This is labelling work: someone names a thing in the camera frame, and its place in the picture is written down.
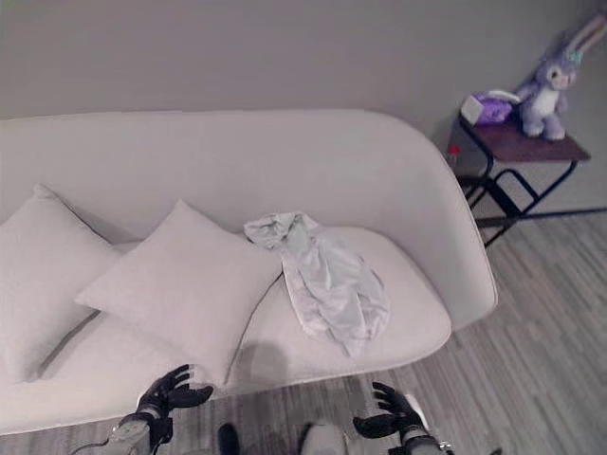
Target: sofa armrest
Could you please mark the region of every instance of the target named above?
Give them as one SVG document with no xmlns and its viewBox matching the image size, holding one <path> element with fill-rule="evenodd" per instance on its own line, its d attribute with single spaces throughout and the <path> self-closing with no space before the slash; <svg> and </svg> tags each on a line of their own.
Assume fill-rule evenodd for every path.
<svg viewBox="0 0 607 455">
<path fill-rule="evenodd" d="M 420 135 L 418 140 L 429 149 L 426 138 Z M 425 273 L 450 314 L 453 330 L 459 330 L 497 304 L 483 241 L 455 176 L 435 148 L 421 159 L 416 155 L 414 173 L 405 178 L 407 193 L 384 206 L 392 209 L 384 211 L 377 227 Z"/>
</svg>

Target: purple tissue box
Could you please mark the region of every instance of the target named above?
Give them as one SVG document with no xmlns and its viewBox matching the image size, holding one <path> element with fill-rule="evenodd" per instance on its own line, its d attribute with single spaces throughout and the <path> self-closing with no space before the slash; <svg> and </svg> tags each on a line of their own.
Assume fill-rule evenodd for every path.
<svg viewBox="0 0 607 455">
<path fill-rule="evenodd" d="M 472 125 L 504 123 L 512 112 L 513 97 L 503 92 L 499 92 L 499 95 L 491 92 L 473 93 L 466 98 L 460 112 Z"/>
</svg>

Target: wooden tabletop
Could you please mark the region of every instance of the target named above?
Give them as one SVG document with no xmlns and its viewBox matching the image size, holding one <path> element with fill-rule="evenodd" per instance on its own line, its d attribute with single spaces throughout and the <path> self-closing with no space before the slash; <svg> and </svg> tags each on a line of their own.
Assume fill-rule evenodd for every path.
<svg viewBox="0 0 607 455">
<path fill-rule="evenodd" d="M 527 137 L 516 115 L 511 115 L 501 125 L 470 125 L 461 117 L 460 123 L 472 139 L 497 161 L 541 162 L 590 159 L 590 155 L 569 135 L 557 141 Z"/>
</svg>

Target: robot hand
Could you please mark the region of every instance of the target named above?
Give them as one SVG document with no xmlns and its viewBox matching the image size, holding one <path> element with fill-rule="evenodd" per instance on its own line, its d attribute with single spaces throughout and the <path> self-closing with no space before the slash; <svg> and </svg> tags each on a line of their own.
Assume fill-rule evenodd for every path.
<svg viewBox="0 0 607 455">
<path fill-rule="evenodd" d="M 150 431 L 150 447 L 166 444 L 173 438 L 173 419 L 169 414 L 175 408 L 194 408 L 205 403 L 212 395 L 211 386 L 191 389 L 191 365 L 181 365 L 166 373 L 139 398 L 137 410 L 124 417 L 119 427 L 145 421 Z"/>
<path fill-rule="evenodd" d="M 190 368 L 190 365 L 181 365 L 157 379 L 139 398 L 137 412 L 151 412 L 166 418 L 175 408 L 195 408 L 205 403 L 211 397 L 212 387 L 191 389 Z"/>
<path fill-rule="evenodd" d="M 394 454 L 441 454 L 441 446 L 430 435 L 422 417 L 412 408 L 409 400 L 392 387 L 374 382 L 377 406 L 389 413 L 353 420 L 357 432 L 365 438 L 377 439 L 399 433 L 402 446 L 390 450 Z"/>
<path fill-rule="evenodd" d="M 421 417 L 411 407 L 402 393 L 380 382 L 374 382 L 373 388 L 376 390 L 374 397 L 377 399 L 377 406 L 390 413 L 367 419 L 355 417 L 353 420 L 354 427 L 360 435 L 369 439 L 377 439 L 389 436 L 397 431 L 402 436 L 407 428 L 425 429 Z"/>
</svg>

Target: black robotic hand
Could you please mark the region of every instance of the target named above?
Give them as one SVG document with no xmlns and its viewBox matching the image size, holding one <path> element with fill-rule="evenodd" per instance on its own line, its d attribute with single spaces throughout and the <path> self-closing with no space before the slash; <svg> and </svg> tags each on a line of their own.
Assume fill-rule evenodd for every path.
<svg viewBox="0 0 607 455">
<path fill-rule="evenodd" d="M 137 410 L 122 419 L 120 425 L 133 420 L 144 420 L 150 428 L 150 446 L 166 444 L 173 438 L 173 419 L 169 414 L 175 408 L 194 408 L 212 395 L 211 386 L 192 389 L 189 380 L 191 365 L 181 365 L 166 373 L 139 398 Z"/>
<path fill-rule="evenodd" d="M 191 389 L 190 368 L 181 365 L 156 380 L 139 398 L 137 411 L 155 410 L 160 417 L 166 417 L 175 408 L 194 408 L 206 402 L 212 395 L 212 387 Z"/>
<path fill-rule="evenodd" d="M 353 420 L 354 427 L 361 436 L 377 439 L 389 436 L 397 431 L 402 436 L 408 428 L 425 429 L 421 417 L 411 407 L 402 393 L 380 382 L 374 382 L 373 388 L 376 390 L 374 397 L 377 399 L 377 406 L 389 413 L 367 419 L 355 417 Z"/>
</svg>

